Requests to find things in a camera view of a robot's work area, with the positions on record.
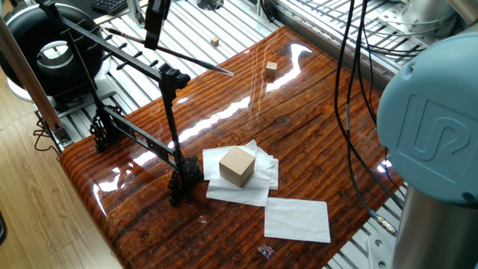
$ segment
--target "black pole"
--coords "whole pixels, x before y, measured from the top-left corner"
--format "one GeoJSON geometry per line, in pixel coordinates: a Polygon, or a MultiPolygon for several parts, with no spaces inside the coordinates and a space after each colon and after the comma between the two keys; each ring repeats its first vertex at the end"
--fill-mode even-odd
{"type": "Polygon", "coordinates": [[[91,79],[91,76],[88,72],[88,68],[84,65],[83,58],[80,55],[78,48],[75,45],[75,40],[73,39],[72,34],[68,31],[66,32],[66,41],[68,42],[68,47],[71,49],[75,60],[78,62],[80,66],[81,74],[83,75],[83,79],[87,82],[88,90],[90,90],[91,95],[95,101],[95,105],[97,108],[104,108],[104,104],[102,100],[99,99],[98,94],[96,94],[96,84],[91,79]]]}
{"type": "Polygon", "coordinates": [[[7,225],[5,224],[5,221],[1,215],[0,212],[0,245],[5,241],[5,238],[7,237],[7,225]]]}

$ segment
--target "wooden post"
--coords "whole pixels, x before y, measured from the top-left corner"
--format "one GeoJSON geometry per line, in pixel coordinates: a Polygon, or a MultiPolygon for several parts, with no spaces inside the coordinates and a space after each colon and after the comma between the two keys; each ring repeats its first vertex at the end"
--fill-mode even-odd
{"type": "Polygon", "coordinates": [[[48,124],[52,131],[62,127],[60,118],[58,118],[52,104],[46,97],[45,91],[43,91],[37,77],[31,70],[30,65],[25,59],[22,51],[18,47],[18,44],[13,38],[13,35],[8,30],[7,24],[3,19],[0,19],[0,51],[7,58],[8,63],[12,66],[15,74],[18,76],[23,84],[23,87],[30,94],[31,99],[38,107],[42,118],[48,124]]]}

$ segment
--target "cable connector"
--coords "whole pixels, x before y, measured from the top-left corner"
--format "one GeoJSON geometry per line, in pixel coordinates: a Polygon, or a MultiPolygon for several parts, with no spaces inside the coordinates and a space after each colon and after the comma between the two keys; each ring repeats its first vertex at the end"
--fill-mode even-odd
{"type": "Polygon", "coordinates": [[[370,216],[378,223],[380,224],[381,227],[383,227],[383,229],[385,229],[385,231],[387,231],[389,234],[393,235],[394,237],[397,237],[397,229],[391,225],[391,223],[388,222],[388,220],[386,220],[384,217],[380,216],[379,214],[377,214],[375,211],[370,211],[370,216]]]}

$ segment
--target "keyboard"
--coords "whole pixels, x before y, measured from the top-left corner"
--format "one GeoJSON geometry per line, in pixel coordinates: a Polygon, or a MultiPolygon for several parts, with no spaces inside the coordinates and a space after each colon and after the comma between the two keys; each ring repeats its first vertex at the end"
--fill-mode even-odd
{"type": "Polygon", "coordinates": [[[91,7],[99,12],[114,16],[128,7],[128,2],[126,0],[96,0],[96,3],[92,4],[91,7]]]}

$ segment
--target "metal bracket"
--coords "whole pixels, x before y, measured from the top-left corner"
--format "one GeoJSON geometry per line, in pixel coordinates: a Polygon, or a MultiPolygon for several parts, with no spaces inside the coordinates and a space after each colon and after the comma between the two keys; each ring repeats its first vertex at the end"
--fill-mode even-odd
{"type": "Polygon", "coordinates": [[[395,239],[388,234],[373,233],[367,239],[370,269],[392,268],[395,239]]]}
{"type": "Polygon", "coordinates": [[[262,10],[262,7],[261,7],[261,4],[259,4],[259,1],[257,2],[256,5],[252,6],[250,10],[254,12],[257,16],[260,16],[262,19],[267,20],[267,16],[262,10]]]}
{"type": "Polygon", "coordinates": [[[382,11],[379,15],[379,20],[382,20],[382,24],[392,30],[398,31],[400,34],[408,35],[407,38],[419,46],[428,47],[446,38],[447,35],[443,35],[442,32],[447,32],[445,28],[453,27],[456,19],[456,16],[449,16],[443,18],[440,22],[430,24],[421,24],[421,22],[416,25],[404,24],[400,14],[405,9],[406,4],[400,2],[382,11]]]}
{"type": "Polygon", "coordinates": [[[93,118],[90,132],[95,135],[96,151],[102,152],[106,149],[106,145],[115,143],[121,135],[126,135],[135,143],[138,143],[147,150],[155,153],[159,158],[163,159],[174,168],[173,175],[168,183],[168,188],[171,190],[171,205],[177,205],[180,196],[186,194],[196,182],[202,178],[202,171],[199,169],[197,157],[192,156],[186,158],[181,153],[179,136],[173,115],[173,100],[176,98],[176,91],[186,87],[190,80],[190,76],[179,72],[177,69],[171,68],[168,64],[163,64],[159,70],[155,70],[150,66],[145,65],[145,63],[139,61],[136,57],[132,57],[121,50],[126,44],[124,44],[124,46],[121,45],[119,48],[112,46],[102,38],[99,38],[83,29],[80,25],[76,25],[68,19],[63,18],[58,13],[55,3],[52,1],[41,4],[40,8],[45,11],[47,16],[56,22],[57,27],[63,30],[62,35],[66,37],[68,47],[80,66],[80,70],[84,76],[90,94],[93,97],[93,101],[95,102],[96,115],[93,118]],[[96,92],[97,86],[90,77],[88,70],[84,65],[83,58],[76,47],[72,33],[80,35],[81,37],[79,38],[81,39],[89,40],[89,42],[93,44],[90,48],[101,48],[103,51],[108,52],[105,59],[114,56],[124,61],[123,65],[128,64],[144,75],[157,81],[161,90],[161,95],[163,96],[164,111],[170,127],[174,151],[133,123],[127,121],[127,119],[121,115],[121,108],[105,105],[102,102],[96,92]]]}
{"type": "Polygon", "coordinates": [[[171,0],[149,0],[146,8],[146,39],[144,46],[155,50],[158,45],[159,35],[163,28],[164,21],[170,11],[171,0]]]}
{"type": "Polygon", "coordinates": [[[66,148],[67,146],[73,144],[72,138],[69,136],[68,132],[66,132],[66,129],[64,126],[61,126],[60,128],[56,129],[53,131],[53,134],[55,137],[60,141],[61,146],[63,148],[66,148]]]}
{"type": "Polygon", "coordinates": [[[130,19],[133,20],[141,28],[144,28],[144,16],[143,12],[141,11],[141,6],[139,0],[127,0],[128,2],[128,16],[130,19]]]}

